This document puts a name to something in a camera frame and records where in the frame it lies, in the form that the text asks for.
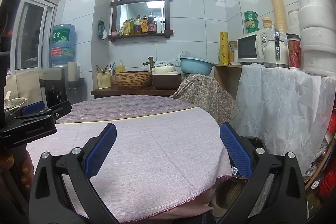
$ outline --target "kettle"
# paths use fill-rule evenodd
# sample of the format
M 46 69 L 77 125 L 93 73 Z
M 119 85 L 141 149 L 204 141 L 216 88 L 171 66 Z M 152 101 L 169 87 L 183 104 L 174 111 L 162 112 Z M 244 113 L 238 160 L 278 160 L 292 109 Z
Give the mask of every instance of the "kettle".
M 280 32 L 274 30 L 274 39 L 270 39 L 265 47 L 265 68 L 289 68 L 288 48 L 281 40 Z

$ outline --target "stack of green tubs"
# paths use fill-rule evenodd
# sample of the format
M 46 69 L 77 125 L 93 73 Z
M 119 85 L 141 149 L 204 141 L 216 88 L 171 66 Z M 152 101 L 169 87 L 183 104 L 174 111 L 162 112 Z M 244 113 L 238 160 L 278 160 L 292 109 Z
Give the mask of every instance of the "stack of green tubs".
M 247 33 L 259 31 L 258 14 L 253 11 L 247 11 L 244 13 L 245 17 L 245 29 Z

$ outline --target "woven basin sink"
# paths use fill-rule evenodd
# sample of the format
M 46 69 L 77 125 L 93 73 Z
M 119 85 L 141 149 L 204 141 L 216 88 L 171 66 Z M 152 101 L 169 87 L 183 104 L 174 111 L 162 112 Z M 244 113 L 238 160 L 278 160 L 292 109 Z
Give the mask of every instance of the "woven basin sink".
M 151 70 L 124 71 L 115 74 L 118 86 L 128 89 L 136 89 L 152 84 Z

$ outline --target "blue gripper pad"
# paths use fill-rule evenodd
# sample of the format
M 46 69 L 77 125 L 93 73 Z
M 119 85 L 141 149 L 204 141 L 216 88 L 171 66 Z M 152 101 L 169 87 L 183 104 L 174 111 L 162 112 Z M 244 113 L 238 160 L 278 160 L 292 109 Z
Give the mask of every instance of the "blue gripper pad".
M 42 110 L 44 110 L 45 105 L 42 101 L 25 106 L 22 110 L 22 115 L 29 115 L 29 114 L 33 114 L 33 113 L 37 113 L 40 112 Z
M 220 139 L 225 145 L 226 150 L 235 163 L 239 173 L 249 180 L 253 173 L 250 156 L 227 124 L 223 123 L 221 125 L 219 133 Z
M 87 142 L 87 144 L 89 144 L 90 141 L 93 142 L 93 147 L 85 159 L 84 170 L 88 179 L 98 174 L 116 139 L 116 126 L 112 123 L 109 123 L 98 137 L 91 138 Z

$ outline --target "white microwave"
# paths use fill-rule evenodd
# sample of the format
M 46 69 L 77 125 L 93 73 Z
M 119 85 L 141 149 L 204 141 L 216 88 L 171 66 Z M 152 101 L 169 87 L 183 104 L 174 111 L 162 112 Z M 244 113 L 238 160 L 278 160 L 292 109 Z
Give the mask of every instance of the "white microwave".
M 274 30 L 262 29 L 238 39 L 238 62 L 264 63 L 265 47 L 274 39 Z

